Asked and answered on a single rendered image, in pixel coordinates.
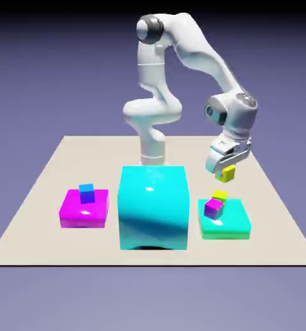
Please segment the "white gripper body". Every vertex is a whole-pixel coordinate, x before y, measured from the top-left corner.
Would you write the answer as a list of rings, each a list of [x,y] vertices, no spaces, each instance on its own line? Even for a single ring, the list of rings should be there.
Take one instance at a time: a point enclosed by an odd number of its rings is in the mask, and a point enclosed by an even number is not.
[[[236,165],[246,159],[251,147],[251,138],[240,141],[227,137],[217,137],[210,145],[205,165],[206,170],[214,174],[221,174],[226,167]]]

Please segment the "small yellow cube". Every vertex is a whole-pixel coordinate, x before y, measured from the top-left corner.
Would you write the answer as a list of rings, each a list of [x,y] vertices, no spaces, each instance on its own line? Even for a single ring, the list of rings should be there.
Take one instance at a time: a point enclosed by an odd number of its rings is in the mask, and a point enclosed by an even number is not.
[[[230,165],[224,169],[222,169],[219,173],[215,174],[215,179],[220,182],[227,183],[234,179],[236,166]]]

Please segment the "small magenta cube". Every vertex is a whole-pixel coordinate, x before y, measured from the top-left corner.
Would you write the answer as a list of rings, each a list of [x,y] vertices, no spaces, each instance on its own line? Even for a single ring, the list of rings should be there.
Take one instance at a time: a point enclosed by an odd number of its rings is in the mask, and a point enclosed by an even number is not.
[[[217,220],[223,213],[224,202],[212,198],[204,205],[204,215],[210,219]]]

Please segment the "small blue cube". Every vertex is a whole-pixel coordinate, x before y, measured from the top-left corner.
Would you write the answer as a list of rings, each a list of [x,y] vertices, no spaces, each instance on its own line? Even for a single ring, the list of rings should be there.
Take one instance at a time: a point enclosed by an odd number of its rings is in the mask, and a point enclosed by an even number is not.
[[[95,193],[93,184],[80,184],[79,196],[82,204],[89,204],[95,202]]]

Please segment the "large turquoise box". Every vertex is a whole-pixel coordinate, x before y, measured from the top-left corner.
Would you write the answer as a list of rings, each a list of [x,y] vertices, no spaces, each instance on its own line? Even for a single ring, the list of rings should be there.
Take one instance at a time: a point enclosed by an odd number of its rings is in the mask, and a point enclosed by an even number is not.
[[[205,240],[247,240],[251,223],[240,199],[228,199],[217,220],[204,215],[205,199],[198,200],[198,220],[201,236]]]

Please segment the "large cyan box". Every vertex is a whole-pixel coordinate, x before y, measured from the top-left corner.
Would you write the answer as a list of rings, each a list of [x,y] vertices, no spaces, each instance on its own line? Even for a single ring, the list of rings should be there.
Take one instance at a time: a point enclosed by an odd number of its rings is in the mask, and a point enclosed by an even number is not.
[[[190,193],[183,166],[125,166],[117,194],[122,250],[186,250]]]

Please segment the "large magenta box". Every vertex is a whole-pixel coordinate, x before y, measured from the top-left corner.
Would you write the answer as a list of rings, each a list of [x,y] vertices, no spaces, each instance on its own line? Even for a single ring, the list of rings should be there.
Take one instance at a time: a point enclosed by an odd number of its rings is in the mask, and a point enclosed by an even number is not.
[[[109,192],[94,190],[95,202],[82,204],[78,189],[69,189],[59,210],[62,228],[104,228],[108,215]]]

